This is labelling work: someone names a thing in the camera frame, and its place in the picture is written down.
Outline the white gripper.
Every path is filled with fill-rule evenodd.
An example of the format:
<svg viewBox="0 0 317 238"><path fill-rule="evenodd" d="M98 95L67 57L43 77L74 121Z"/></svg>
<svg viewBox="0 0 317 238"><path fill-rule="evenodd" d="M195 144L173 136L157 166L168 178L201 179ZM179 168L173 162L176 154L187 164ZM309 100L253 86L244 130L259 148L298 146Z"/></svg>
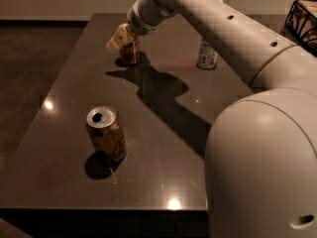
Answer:
<svg viewBox="0 0 317 238"><path fill-rule="evenodd" d="M173 10L160 4L157 0L137 0L127 13L128 23L121 24L107 43L109 52L116 52L130 44L135 37L153 32L161 22L175 15Z"/></svg>

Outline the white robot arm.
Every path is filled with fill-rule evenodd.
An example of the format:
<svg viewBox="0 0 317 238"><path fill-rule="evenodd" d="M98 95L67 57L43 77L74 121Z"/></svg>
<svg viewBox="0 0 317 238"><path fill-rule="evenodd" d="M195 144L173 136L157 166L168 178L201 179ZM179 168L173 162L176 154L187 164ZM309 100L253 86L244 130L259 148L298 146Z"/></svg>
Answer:
<svg viewBox="0 0 317 238"><path fill-rule="evenodd" d="M138 0L108 50L175 14L253 90L208 135L210 238L317 238L316 58L219 0Z"/></svg>

